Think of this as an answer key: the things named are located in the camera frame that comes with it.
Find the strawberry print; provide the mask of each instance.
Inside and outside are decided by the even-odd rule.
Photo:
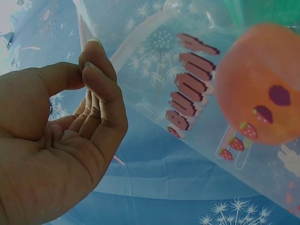
[[[245,149],[243,142],[237,137],[229,139],[229,146],[237,151],[243,151]]]
[[[249,138],[249,139],[258,138],[255,127],[252,126],[250,123],[242,123],[240,125],[240,131],[246,138]]]
[[[229,161],[233,160],[233,156],[232,156],[231,152],[228,151],[227,149],[221,149],[220,156]]]

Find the transparent plastic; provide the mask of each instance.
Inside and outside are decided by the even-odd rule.
[[[128,104],[300,216],[300,0],[74,3]]]

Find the red dot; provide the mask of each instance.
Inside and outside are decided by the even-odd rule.
[[[295,211],[294,211],[294,210],[289,209],[288,211],[289,211],[290,213],[292,213],[292,214],[295,214]]]

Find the hand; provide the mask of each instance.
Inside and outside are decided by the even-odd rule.
[[[50,96],[84,86],[74,115],[48,121]],[[1,76],[0,106],[0,224],[41,224],[67,212],[100,182],[128,128],[116,73],[97,41],[79,65]]]

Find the blue fabric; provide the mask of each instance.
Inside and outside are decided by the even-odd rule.
[[[71,0],[32,1],[28,11],[13,14],[13,22],[15,38],[7,60],[11,70],[59,61],[77,63],[80,40]],[[72,113],[84,92],[64,91],[52,97],[50,119]],[[262,221],[273,225],[300,224],[286,210],[129,106],[127,114],[129,131],[116,154],[125,165],[113,160],[94,192],[50,225],[237,225],[245,224],[239,219],[250,215],[254,219],[248,224],[252,225]],[[243,203],[238,213],[234,203]],[[220,204],[227,205],[223,216],[212,211]],[[257,206],[256,211],[247,213],[252,204]],[[263,216],[261,210],[270,213]],[[223,222],[216,222],[217,216]]]

